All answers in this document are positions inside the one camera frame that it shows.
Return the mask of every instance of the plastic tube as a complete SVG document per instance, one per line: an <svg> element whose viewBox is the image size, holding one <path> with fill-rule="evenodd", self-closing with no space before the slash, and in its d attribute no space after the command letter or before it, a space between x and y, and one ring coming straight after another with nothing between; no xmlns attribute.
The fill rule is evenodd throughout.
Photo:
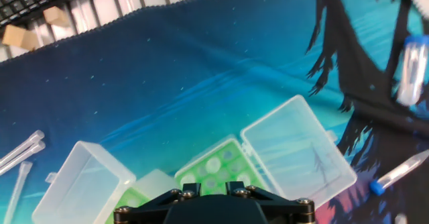
<svg viewBox="0 0 429 224"><path fill-rule="evenodd" d="M423 151L419 154L416 154L406 160L404 163L400 164L398 167L394 168L383 177L378 180L374 180L369 185L369 188L376 194L382 195L389 186L393 185L400 178L404 177L406 174L417 168L423 163L425 159L429 157L429 150Z"/></svg>
<svg viewBox="0 0 429 224"><path fill-rule="evenodd" d="M25 140L22 144L20 144L18 147L12 150L12 152L8 153L5 157L3 157L0 160L0 168L6 165L9 161L14 159L24 150L28 149L32 144L37 143L39 140L41 140L44 137L45 137L45 134L42 131L40 130L35 131L29 138L27 138L27 140Z"/></svg>
<svg viewBox="0 0 429 224"><path fill-rule="evenodd" d="M28 157L32 156L33 154L39 152L40 150L43 150L45 148L45 143L43 141L38 141L36 144L33 144L30 148L28 148L26 151L22 152L21 155L14 158L12 161L7 163L6 165L0 167L0 176L21 163L22 161L26 160Z"/></svg>
<svg viewBox="0 0 429 224"><path fill-rule="evenodd" d="M22 188L24 186L29 170L32 168L32 166L33 163L28 161L24 161L21 163L21 166L19 167L18 179L16 180L15 188L13 189L12 197L6 211L6 216L3 224L10 224L12 222L13 214L16 210L19 197L21 196Z"/></svg>

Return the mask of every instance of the clear plastic lid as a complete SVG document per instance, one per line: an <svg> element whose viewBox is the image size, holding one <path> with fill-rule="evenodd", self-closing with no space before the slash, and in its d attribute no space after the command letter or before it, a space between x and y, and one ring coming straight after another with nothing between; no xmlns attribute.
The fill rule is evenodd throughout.
<svg viewBox="0 0 429 224"><path fill-rule="evenodd" d="M305 99L297 95L241 132L277 194L312 199L317 207L357 176Z"/></svg>
<svg viewBox="0 0 429 224"><path fill-rule="evenodd" d="M135 175L101 145L79 141L50 181L35 224L104 224Z"/></svg>

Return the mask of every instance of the wooden block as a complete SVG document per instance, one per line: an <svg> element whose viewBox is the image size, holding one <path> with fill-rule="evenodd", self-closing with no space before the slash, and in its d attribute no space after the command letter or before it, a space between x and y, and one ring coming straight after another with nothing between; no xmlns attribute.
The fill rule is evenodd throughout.
<svg viewBox="0 0 429 224"><path fill-rule="evenodd" d="M35 33L14 25L6 26L2 43L26 50L34 50L39 47L38 36Z"/></svg>
<svg viewBox="0 0 429 224"><path fill-rule="evenodd" d="M57 25L60 27L68 27L70 25L68 23L66 13L64 13L58 7L51 7L49 9L45 9L43 11L43 15L45 16L46 22L52 25Z"/></svg>

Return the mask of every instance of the printed mousepad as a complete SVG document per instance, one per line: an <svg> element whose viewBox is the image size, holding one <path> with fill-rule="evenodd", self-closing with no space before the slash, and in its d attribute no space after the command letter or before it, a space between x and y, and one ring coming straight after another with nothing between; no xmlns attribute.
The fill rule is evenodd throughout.
<svg viewBox="0 0 429 224"><path fill-rule="evenodd" d="M173 177L303 95L358 174L317 210L318 223L391 223L398 213L424 223L427 163L381 197L367 188L428 149L429 85L415 106L394 101L404 39L424 32L410 0L187 0L4 62L0 156L37 129L47 145L29 159L13 221L31 223L45 178L78 140L102 144L137 179L154 169ZM0 176L0 219L17 173Z"/></svg>

